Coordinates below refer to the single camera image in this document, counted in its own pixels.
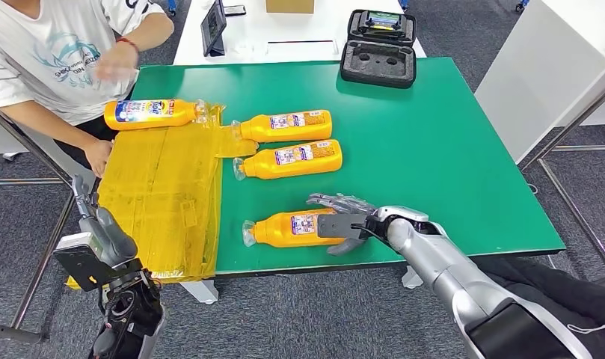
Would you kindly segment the person's right hand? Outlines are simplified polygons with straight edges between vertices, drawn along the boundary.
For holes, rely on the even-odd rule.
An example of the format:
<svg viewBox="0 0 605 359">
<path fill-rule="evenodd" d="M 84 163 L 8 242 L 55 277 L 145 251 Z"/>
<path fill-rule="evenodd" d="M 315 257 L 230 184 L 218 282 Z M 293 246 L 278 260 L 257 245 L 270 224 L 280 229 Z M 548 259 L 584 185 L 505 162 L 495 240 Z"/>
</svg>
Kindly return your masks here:
<svg viewBox="0 0 605 359">
<path fill-rule="evenodd" d="M 113 145 L 114 143 L 112 141 L 96 139 L 92 140 L 92 142 L 85 145 L 83 148 L 91 170 L 98 178 L 103 178 Z"/>
</svg>

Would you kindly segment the person's left hand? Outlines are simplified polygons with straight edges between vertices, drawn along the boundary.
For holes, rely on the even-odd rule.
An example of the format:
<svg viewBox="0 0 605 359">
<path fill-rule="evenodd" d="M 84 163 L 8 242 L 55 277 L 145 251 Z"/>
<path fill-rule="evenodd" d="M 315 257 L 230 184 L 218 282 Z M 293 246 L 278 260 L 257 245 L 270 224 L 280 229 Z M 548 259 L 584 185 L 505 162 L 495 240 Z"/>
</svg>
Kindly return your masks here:
<svg viewBox="0 0 605 359">
<path fill-rule="evenodd" d="M 130 80 L 135 75 L 137 64 L 138 50 L 135 46 L 128 42 L 117 42 L 100 56 L 95 75 L 107 82 Z"/>
</svg>

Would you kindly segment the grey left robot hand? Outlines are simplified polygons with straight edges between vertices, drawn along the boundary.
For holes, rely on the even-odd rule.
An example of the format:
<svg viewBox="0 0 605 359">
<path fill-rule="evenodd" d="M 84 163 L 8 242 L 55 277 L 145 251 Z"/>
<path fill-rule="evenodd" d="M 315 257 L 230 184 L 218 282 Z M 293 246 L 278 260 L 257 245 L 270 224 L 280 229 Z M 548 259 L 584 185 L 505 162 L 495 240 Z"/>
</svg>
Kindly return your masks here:
<svg viewBox="0 0 605 359">
<path fill-rule="evenodd" d="M 134 239 L 122 230 L 105 207 L 96 203 L 82 176 L 73 175 L 72 190 L 82 216 L 79 220 L 80 230 L 95 235 L 102 250 L 98 255 L 100 260 L 111 267 L 133 260 L 138 253 Z"/>
</svg>

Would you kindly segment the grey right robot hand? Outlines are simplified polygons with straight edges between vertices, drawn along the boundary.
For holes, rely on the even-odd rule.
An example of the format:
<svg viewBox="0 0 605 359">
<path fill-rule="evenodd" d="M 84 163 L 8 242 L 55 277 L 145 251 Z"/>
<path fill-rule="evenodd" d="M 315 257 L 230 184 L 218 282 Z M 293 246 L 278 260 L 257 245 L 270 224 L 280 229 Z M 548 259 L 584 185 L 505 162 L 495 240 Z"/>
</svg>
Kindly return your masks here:
<svg viewBox="0 0 605 359">
<path fill-rule="evenodd" d="M 336 213 L 318 216 L 318 236 L 320 238 L 344 238 L 338 245 L 332 245 L 327 253 L 342 256 L 360 247 L 372 235 L 364 230 L 366 219 L 377 209 L 360 198 L 344 194 L 310 194 L 307 204 L 318 204 Z"/>
</svg>

